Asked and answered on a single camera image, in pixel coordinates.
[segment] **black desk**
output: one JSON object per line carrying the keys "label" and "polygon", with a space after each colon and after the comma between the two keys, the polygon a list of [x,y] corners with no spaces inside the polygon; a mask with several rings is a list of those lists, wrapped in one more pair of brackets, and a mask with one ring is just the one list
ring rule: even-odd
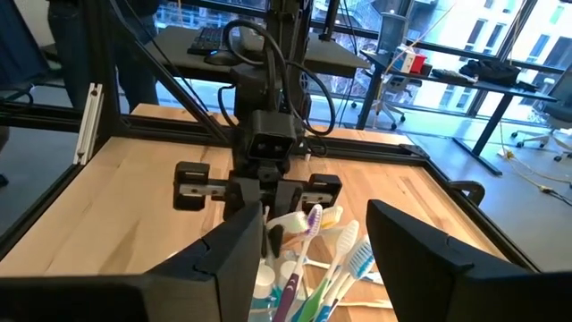
{"label": "black desk", "polygon": [[[377,95],[379,88],[382,84],[382,74],[387,69],[388,64],[391,62],[389,55],[378,55],[375,53],[361,51],[361,54],[364,55],[367,60],[374,64],[374,75],[372,76],[372,81],[369,83],[369,88],[367,88],[366,99],[364,100],[364,104],[361,109],[361,113],[359,118],[357,119],[357,126],[356,129],[364,130],[366,127],[366,120],[369,116],[369,112],[372,109],[372,104],[374,102],[375,96]],[[459,140],[457,138],[453,138],[453,141],[461,146],[466,152],[468,152],[471,156],[473,156],[477,161],[479,161],[484,167],[486,167],[492,174],[495,175],[502,175],[502,172],[497,169],[494,165],[489,163],[484,157],[481,157],[481,152],[483,152],[483,148],[488,142],[489,138],[491,137],[494,129],[497,127],[497,124],[501,121],[502,116],[509,108],[510,101],[512,101],[513,97],[528,97],[532,99],[539,99],[547,102],[556,102],[558,99],[554,97],[550,97],[548,95],[544,95],[542,93],[534,93],[525,91],[522,89],[515,89],[509,88],[501,85],[492,84],[486,81],[478,81],[474,84],[467,84],[463,83],[456,83],[451,82],[443,79],[438,79],[433,76],[424,76],[420,74],[414,73],[406,73],[406,72],[398,72],[397,70],[389,70],[388,73],[397,76],[403,76],[410,79],[417,79],[422,81],[436,81],[445,84],[451,85],[458,85],[463,86],[471,89],[483,89],[491,92],[502,93],[504,96],[500,100],[499,105],[494,110],[489,122],[484,127],[483,133],[479,137],[479,140],[476,142],[475,146],[470,148],[465,142]]]}
{"label": "black desk", "polygon": [[[231,82],[231,67],[207,64],[204,62],[204,56],[187,54],[187,48],[199,33],[200,30],[169,26],[155,37],[155,42],[177,67],[181,76],[204,81]],[[176,74],[153,43],[146,44],[146,49],[169,72]],[[313,33],[309,34],[304,65],[312,72],[348,78],[354,78],[357,68],[369,68],[367,62],[341,45],[333,41],[322,41]]]}

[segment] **floor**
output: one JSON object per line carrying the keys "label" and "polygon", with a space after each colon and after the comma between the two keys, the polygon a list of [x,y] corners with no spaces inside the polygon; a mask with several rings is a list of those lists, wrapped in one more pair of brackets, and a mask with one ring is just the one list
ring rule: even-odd
{"label": "floor", "polygon": [[[201,88],[203,85],[193,81],[193,87],[201,93],[206,104],[215,109],[215,91],[212,87]],[[159,89],[161,104],[176,106],[176,101],[162,95],[161,90]],[[227,106],[231,106],[231,94],[225,94]],[[34,97],[40,104],[70,104],[63,89],[59,88],[36,87]],[[121,100],[122,110],[127,110],[125,98],[122,97]],[[313,104],[316,108],[313,108],[311,117],[315,123],[327,120],[325,101],[321,97],[314,97]],[[351,109],[348,106],[342,123],[353,123],[359,108],[360,106]],[[373,118],[371,115],[368,120],[370,127]],[[458,137],[472,144],[478,139],[485,121],[427,112],[407,112],[407,118],[400,124],[398,132],[407,134],[425,149],[451,179],[481,182],[487,191],[482,209],[534,262],[550,271],[572,268],[572,248],[568,246],[569,232],[572,231],[572,208],[562,201],[541,194],[496,155],[501,149],[500,131],[493,134],[491,144],[484,151],[488,160],[505,173],[502,177],[494,177],[448,138]],[[383,131],[388,127],[386,117],[379,115],[377,129],[370,131]],[[510,123],[503,125],[503,141],[509,147],[515,145],[516,141],[510,138],[510,134],[516,129],[523,129],[523,126]],[[0,233],[71,164],[76,139],[77,135],[70,133],[12,129],[11,139],[0,154],[0,172],[6,174],[11,181],[8,187],[0,190]],[[565,159],[561,163],[552,161],[558,150],[556,147],[549,146],[540,150],[531,145],[513,150],[520,159],[535,169],[572,180],[566,177],[572,174],[572,160]],[[535,180],[572,198],[572,189],[565,183]]]}

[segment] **person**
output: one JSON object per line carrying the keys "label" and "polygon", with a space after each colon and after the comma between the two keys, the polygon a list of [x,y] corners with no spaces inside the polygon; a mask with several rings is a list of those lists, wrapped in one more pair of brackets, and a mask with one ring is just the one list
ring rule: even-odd
{"label": "person", "polygon": [[[88,43],[81,13],[81,0],[47,0],[47,21],[55,41],[63,82],[73,108],[82,110],[88,97],[91,80]],[[125,2],[129,1],[144,29],[131,14]],[[159,0],[117,0],[125,22],[137,39],[146,44],[156,36],[154,14]],[[119,84],[129,102],[130,112],[139,103],[158,104],[156,78],[153,73],[133,56],[121,41],[113,42],[114,60],[117,67]]]}

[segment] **red box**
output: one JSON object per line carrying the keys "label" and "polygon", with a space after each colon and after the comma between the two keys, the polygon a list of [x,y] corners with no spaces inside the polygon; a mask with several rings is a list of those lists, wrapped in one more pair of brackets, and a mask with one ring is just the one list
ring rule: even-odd
{"label": "red box", "polygon": [[423,64],[425,63],[425,59],[427,59],[426,56],[421,55],[421,54],[417,54],[415,56],[415,60],[413,61],[413,64],[411,65],[411,71],[412,73],[421,73],[421,68],[423,67]]}

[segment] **wooden table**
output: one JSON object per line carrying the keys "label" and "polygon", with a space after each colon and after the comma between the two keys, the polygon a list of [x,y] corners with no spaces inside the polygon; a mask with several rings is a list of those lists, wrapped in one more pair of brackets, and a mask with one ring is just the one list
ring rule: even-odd
{"label": "wooden table", "polygon": [[[184,110],[139,106],[134,114],[190,120]],[[392,144],[409,143],[396,134],[339,129],[335,136]],[[223,203],[207,202],[196,213],[172,208],[172,175],[179,161],[211,165],[211,177],[231,169],[231,152],[150,140],[111,138],[54,204],[0,262],[0,276],[116,275],[149,270],[182,250],[222,221]],[[366,233],[366,202],[382,199],[437,226],[460,240],[501,257],[424,169],[328,158],[292,162],[287,177],[306,180],[311,173],[339,175],[342,223],[357,219]],[[332,250],[315,239],[311,259],[329,262]],[[316,286],[324,271],[307,267]],[[387,299],[382,286],[357,283],[347,301]],[[392,310],[339,308],[332,321],[396,321]]]}

